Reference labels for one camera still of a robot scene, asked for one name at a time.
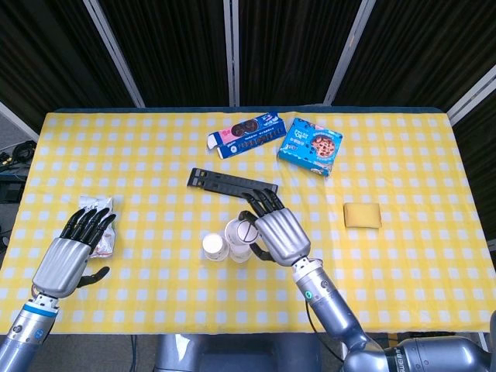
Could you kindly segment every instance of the oreo cookie package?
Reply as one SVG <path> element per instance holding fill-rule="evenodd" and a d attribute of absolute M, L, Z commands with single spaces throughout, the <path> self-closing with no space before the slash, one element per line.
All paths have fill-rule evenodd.
<path fill-rule="evenodd" d="M 276 112 L 268 112 L 235 124 L 230 128 L 210 133 L 207 146 L 210 150 L 217 147 L 219 156 L 225 159 L 275 140 L 285 134 L 286 127 L 283 119 Z"/>
<path fill-rule="evenodd" d="M 295 118 L 277 155 L 327 177 L 342 139 L 341 133 Z"/>

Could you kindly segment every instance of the white paper cup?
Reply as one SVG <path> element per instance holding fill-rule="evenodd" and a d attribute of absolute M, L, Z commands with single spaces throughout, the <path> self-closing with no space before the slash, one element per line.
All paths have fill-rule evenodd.
<path fill-rule="evenodd" d="M 203 238 L 201 245 L 205 257 L 212 261 L 222 261 L 229 254 L 229 244 L 219 234 L 210 233 Z"/>
<path fill-rule="evenodd" d="M 251 255 L 252 251 L 250 246 L 247 246 L 246 244 L 242 246 L 235 246 L 234 244 L 231 244 L 229 257 L 231 257 L 231 260 L 237 262 L 238 264 L 248 261 Z"/>
<path fill-rule="evenodd" d="M 224 230 L 226 239 L 229 243 L 234 246 L 245 246 L 246 244 L 251 244 L 258 237 L 258 231 L 255 226 L 245 219 L 239 221 L 234 219 L 229 221 Z"/>

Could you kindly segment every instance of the sponge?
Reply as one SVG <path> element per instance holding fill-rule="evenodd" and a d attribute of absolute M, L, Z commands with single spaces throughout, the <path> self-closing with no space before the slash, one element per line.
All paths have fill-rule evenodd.
<path fill-rule="evenodd" d="M 382 226 L 378 203 L 345 203 L 343 208 L 346 227 L 379 229 Z"/>

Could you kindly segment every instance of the chocolate chip cookie image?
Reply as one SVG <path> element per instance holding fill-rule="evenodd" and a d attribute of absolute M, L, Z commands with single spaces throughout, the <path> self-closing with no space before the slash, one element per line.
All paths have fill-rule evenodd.
<path fill-rule="evenodd" d="M 243 126 L 243 129 L 247 133 L 255 132 L 258 129 L 258 122 L 255 119 L 246 120 L 245 122 L 240 123 Z"/>
<path fill-rule="evenodd" d="M 326 136 L 315 136 L 312 140 L 312 147 L 315 149 L 318 157 L 331 157 L 336 146 L 332 139 Z"/>
<path fill-rule="evenodd" d="M 243 124 L 244 122 L 241 122 L 240 124 L 236 124 L 234 127 L 231 128 L 231 133 L 233 136 L 241 137 L 245 134 L 245 129 Z"/>

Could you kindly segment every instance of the tablecloth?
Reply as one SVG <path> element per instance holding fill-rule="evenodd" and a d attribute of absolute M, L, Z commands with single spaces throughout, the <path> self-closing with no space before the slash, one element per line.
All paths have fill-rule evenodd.
<path fill-rule="evenodd" d="M 54 332 L 310 331 L 291 269 L 202 256 L 247 207 L 186 187 L 193 167 L 280 185 L 363 327 L 487 330 L 496 276 L 445 114 L 282 113 L 343 134 L 328 178 L 276 158 L 282 139 L 221 160 L 206 136 L 258 113 L 50 113 L 0 271 L 0 329 L 80 195 L 112 196 L 112 258 L 99 283 L 60 301 Z M 344 202 L 378 202 L 381 229 L 346 229 Z"/>

